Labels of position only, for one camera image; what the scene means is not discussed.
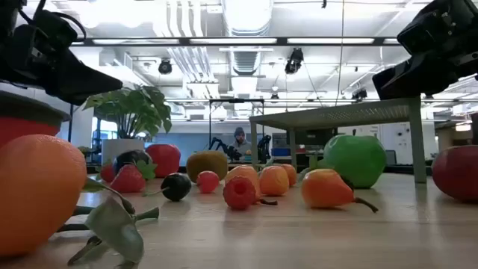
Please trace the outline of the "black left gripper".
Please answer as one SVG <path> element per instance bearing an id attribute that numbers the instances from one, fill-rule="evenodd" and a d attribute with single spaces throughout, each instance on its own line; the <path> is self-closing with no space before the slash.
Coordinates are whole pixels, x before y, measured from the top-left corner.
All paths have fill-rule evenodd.
<path id="1" fill-rule="evenodd" d="M 30 18 L 27 0 L 0 0 L 0 81 L 41 86 L 47 94 L 81 105 L 90 96 L 120 90 L 123 83 L 90 68 L 69 50 L 80 38 L 74 17 L 44 8 Z"/>

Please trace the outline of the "red colander with grey rim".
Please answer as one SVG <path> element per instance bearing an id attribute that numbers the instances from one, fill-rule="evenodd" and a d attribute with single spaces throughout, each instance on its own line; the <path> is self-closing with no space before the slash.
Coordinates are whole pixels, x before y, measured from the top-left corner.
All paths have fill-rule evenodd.
<path id="1" fill-rule="evenodd" d="M 0 90 L 0 148 L 24 135 L 55 136 L 70 120 L 70 115 L 51 105 Z"/>

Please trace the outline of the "dark purple plum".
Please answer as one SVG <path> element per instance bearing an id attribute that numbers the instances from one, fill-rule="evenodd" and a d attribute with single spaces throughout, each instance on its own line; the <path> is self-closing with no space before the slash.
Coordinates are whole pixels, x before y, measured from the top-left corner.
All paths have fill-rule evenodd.
<path id="1" fill-rule="evenodd" d="M 147 164 L 152 163 L 151 156 L 145 150 L 129 150 L 119 154 L 113 161 L 114 175 L 118 174 L 120 169 L 126 164 L 135 164 L 138 161 L 145 161 Z"/>

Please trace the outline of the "green apple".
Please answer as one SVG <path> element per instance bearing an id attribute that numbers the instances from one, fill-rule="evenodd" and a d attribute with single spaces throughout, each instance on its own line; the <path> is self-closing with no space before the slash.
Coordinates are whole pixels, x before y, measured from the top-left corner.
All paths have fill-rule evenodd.
<path id="1" fill-rule="evenodd" d="M 383 145 L 374 136 L 336 135 L 325 145 L 323 158 L 355 188 L 372 188 L 386 165 Z"/>

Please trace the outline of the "large red apple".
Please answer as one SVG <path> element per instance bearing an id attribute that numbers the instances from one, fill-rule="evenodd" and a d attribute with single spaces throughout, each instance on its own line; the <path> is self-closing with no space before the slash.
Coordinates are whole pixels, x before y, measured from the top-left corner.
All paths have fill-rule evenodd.
<path id="1" fill-rule="evenodd" d="M 152 144 L 146 148 L 146 152 L 152 158 L 157 178 L 164 178 L 171 173 L 176 173 L 180 167 L 181 153 L 173 144 Z"/>

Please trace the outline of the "orange pear with stem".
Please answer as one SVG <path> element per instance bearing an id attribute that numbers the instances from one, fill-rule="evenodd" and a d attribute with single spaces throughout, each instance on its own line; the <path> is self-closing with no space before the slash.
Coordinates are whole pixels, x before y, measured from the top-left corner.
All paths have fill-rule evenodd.
<path id="1" fill-rule="evenodd" d="M 301 194 L 309 208 L 334 208 L 357 203 L 367 206 L 373 213 L 379 211 L 370 202 L 356 197 L 353 189 L 332 169 L 307 172 L 302 180 Z"/>

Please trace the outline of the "black cherry with stem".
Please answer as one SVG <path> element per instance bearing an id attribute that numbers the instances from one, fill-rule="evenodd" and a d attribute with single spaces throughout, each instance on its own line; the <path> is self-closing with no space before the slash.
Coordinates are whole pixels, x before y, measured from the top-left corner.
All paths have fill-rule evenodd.
<path id="1" fill-rule="evenodd" d="M 148 197 L 156 194 L 163 194 L 168 200 L 179 202 L 190 193 L 191 188 L 191 180 L 185 174 L 171 173 L 163 179 L 159 189 L 145 191 L 143 196 Z"/>

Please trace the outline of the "brown kiwi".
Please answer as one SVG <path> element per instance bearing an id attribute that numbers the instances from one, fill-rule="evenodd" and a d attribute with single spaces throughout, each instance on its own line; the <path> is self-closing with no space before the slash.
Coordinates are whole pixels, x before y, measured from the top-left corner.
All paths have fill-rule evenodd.
<path id="1" fill-rule="evenodd" d="M 220 180 L 223 180 L 229 171 L 229 163 L 226 155 L 222 152 L 196 152 L 187 159 L 186 171 L 189 179 L 194 183 L 203 171 L 215 172 Z"/>

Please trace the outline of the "small orange apricot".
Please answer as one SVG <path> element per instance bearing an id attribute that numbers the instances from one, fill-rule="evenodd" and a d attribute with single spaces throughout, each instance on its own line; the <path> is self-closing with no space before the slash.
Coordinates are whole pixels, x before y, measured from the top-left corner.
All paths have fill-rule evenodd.
<path id="1" fill-rule="evenodd" d="M 288 174 L 281 166 L 265 167 L 258 180 L 260 191 L 266 196 L 282 196 L 289 189 Z"/>
<path id="2" fill-rule="evenodd" d="M 286 171 L 288 175 L 289 186 L 294 186 L 297 183 L 297 172 L 294 166 L 291 164 L 282 164 L 281 167 Z"/>

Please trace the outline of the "small round red berry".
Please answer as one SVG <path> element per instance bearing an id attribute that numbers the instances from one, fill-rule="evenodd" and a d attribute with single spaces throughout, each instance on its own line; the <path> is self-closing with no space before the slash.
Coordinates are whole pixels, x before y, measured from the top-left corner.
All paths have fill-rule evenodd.
<path id="1" fill-rule="evenodd" d="M 202 194 L 209 194 L 215 191 L 220 183 L 219 176 L 209 170 L 202 171 L 196 180 L 196 185 Z"/>

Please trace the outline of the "green plant in white pot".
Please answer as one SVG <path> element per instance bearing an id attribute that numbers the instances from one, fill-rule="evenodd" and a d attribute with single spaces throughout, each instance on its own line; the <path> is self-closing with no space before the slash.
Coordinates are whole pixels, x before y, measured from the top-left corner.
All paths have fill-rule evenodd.
<path id="1" fill-rule="evenodd" d="M 98 120 L 117 125 L 117 137 L 102 141 L 102 161 L 113 161 L 118 155 L 144 149 L 144 142 L 137 138 L 141 132 L 156 136 L 160 130 L 172 128 L 171 107 L 165 95 L 153 86 L 124 87 L 108 93 L 100 93 L 87 99 L 86 109 L 93 108 Z"/>

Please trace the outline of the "green perforated metal shelf riser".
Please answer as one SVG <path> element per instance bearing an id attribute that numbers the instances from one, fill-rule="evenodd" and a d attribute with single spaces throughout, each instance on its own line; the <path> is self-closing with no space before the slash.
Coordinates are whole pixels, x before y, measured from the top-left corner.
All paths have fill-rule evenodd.
<path id="1" fill-rule="evenodd" d="M 282 129 L 290 133 L 292 165 L 296 165 L 295 133 L 297 131 L 408 122 L 415 183 L 425 184 L 427 175 L 420 110 L 420 97 L 413 97 L 250 117 L 252 165 L 258 169 L 258 125 Z"/>

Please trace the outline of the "orange tangerine with leaves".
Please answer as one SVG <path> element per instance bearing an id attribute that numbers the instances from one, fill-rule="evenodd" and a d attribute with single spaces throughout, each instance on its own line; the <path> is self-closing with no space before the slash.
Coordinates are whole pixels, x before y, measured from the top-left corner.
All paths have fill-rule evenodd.
<path id="1" fill-rule="evenodd" d="M 69 264 L 98 246 L 116 250 L 127 265 L 139 263 L 144 243 L 136 222 L 159 210 L 137 214 L 118 191 L 94 208 L 77 204 L 82 191 L 103 188 L 88 177 L 80 150 L 60 138 L 30 134 L 0 147 L 0 259 L 32 253 L 56 232 L 90 230 Z"/>

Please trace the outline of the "orange apricot with stem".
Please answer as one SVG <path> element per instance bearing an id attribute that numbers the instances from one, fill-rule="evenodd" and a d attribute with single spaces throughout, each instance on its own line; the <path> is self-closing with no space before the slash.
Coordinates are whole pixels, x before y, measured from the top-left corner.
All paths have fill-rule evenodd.
<path id="1" fill-rule="evenodd" d="M 265 205 L 278 205 L 277 201 L 267 201 L 261 197 L 261 191 L 259 187 L 258 173 L 255 169 L 248 165 L 240 165 L 230 170 L 224 178 L 225 184 L 227 184 L 232 178 L 236 176 L 242 176 L 248 178 L 252 185 L 255 187 L 255 202 L 260 202 Z"/>

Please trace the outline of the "black background rig frame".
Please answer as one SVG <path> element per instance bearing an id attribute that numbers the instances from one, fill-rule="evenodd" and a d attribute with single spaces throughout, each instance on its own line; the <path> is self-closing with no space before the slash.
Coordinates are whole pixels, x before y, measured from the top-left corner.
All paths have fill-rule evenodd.
<path id="1" fill-rule="evenodd" d="M 265 109 L 265 101 L 264 99 L 243 99 L 243 98 L 229 98 L 229 99 L 209 99 L 208 100 L 208 112 L 209 112 L 209 118 L 208 118 L 208 130 L 209 130 L 209 139 L 208 139 L 208 146 L 211 146 L 212 145 L 212 112 L 213 112 L 213 104 L 215 102 L 219 102 L 220 103 L 220 106 L 224 103 L 224 102 L 227 102 L 227 103 L 232 103 L 232 104 L 239 104 L 239 103 L 245 103 L 245 102 L 249 102 L 249 103 L 254 103 L 254 102 L 259 102 L 261 103 L 261 114 L 262 115 L 265 115 L 264 113 L 264 109 Z"/>

